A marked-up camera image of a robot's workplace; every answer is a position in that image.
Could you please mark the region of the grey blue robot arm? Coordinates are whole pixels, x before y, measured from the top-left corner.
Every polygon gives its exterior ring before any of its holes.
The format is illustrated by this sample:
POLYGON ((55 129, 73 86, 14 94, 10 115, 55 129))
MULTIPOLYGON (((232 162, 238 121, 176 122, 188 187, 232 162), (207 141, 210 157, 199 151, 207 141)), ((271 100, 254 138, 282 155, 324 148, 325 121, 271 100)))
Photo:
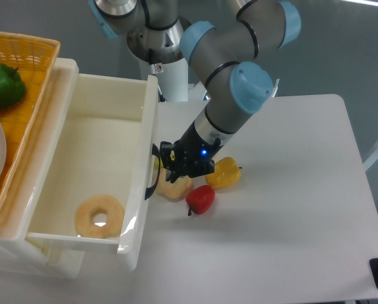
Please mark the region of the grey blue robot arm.
POLYGON ((160 144, 166 180, 213 173, 214 156, 275 95, 277 84, 255 59, 295 40, 301 30, 288 1, 231 1, 236 21, 219 30, 210 22, 189 23, 177 1, 90 1, 108 37, 126 35, 130 52, 157 74, 184 62, 209 101, 175 142, 160 144))

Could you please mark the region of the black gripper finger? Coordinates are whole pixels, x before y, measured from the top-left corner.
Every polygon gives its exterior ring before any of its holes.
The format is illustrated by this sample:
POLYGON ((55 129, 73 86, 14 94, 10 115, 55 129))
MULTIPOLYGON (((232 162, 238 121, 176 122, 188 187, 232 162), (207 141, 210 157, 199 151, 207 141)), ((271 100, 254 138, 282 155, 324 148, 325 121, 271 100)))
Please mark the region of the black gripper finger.
POLYGON ((173 184, 182 176, 182 155, 179 147, 171 142, 162 141, 160 156, 163 167, 167 170, 165 180, 173 184))
POLYGON ((182 170, 182 176, 188 176, 190 178, 200 177, 208 174, 212 174, 215 171, 215 162, 213 160, 206 161, 192 161, 189 164, 185 164, 182 170))

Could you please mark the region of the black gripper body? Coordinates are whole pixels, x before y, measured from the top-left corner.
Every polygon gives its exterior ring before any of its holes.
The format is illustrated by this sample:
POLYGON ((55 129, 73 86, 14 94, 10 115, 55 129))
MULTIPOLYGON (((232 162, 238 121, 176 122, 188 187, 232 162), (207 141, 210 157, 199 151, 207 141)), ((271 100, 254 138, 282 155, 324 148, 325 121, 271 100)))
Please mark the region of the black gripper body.
POLYGON ((182 160, 187 166, 214 167, 213 157, 222 148, 222 135, 217 132, 205 140, 193 122, 174 144, 177 159, 182 160))

